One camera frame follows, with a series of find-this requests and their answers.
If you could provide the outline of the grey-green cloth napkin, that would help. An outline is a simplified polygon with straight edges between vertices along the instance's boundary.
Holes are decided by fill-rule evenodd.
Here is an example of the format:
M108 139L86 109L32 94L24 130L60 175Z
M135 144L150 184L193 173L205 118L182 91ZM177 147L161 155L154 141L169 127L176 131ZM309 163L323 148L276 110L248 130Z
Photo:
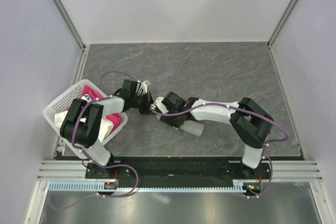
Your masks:
M166 125L172 127L175 130L185 131L195 136L201 136L204 131L204 124L197 123L193 120L180 120L173 116L159 116L157 115L156 118L160 121L165 123Z

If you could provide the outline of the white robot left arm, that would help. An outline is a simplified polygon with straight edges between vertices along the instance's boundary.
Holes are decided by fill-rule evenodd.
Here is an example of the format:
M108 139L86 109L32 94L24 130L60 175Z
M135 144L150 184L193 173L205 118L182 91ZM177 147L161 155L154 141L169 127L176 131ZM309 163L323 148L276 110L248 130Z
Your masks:
M153 99L149 85L149 80L140 82L126 79L122 88L113 95L90 102L76 98L68 109L60 127L60 136L97 165L97 173L103 178L114 175L115 165L113 155L98 139L101 120L130 109L137 109L142 115L150 114Z

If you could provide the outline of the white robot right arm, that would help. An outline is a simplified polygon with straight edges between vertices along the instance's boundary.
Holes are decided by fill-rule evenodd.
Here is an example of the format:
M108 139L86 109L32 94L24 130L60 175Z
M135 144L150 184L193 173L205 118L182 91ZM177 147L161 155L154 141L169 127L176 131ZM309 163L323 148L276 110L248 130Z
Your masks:
M244 142L241 174L248 179L259 173L263 145L267 139L273 118L251 98L239 102L216 103L190 97L187 100L170 92L154 101L157 118L176 130L201 136L201 121L224 123L233 127Z

